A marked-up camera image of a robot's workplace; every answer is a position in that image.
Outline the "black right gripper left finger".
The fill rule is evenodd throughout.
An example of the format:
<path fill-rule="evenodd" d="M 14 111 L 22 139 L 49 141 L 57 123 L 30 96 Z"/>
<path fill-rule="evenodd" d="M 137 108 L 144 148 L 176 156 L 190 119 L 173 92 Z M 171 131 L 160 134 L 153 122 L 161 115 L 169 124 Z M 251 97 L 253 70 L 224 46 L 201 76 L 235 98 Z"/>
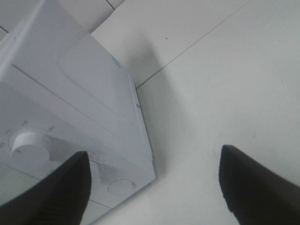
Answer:
<path fill-rule="evenodd" d="M 78 225 L 91 193 L 88 153 L 79 151 L 38 184 L 0 207 L 2 225 Z"/>

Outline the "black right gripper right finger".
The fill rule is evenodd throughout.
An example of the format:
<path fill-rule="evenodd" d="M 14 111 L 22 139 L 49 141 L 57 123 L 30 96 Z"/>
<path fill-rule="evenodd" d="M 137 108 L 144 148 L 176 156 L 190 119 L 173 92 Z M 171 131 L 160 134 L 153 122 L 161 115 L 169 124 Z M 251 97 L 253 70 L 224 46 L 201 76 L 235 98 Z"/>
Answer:
<path fill-rule="evenodd" d="M 233 145 L 223 145 L 218 179 L 241 225 L 298 225 L 300 188 Z"/>

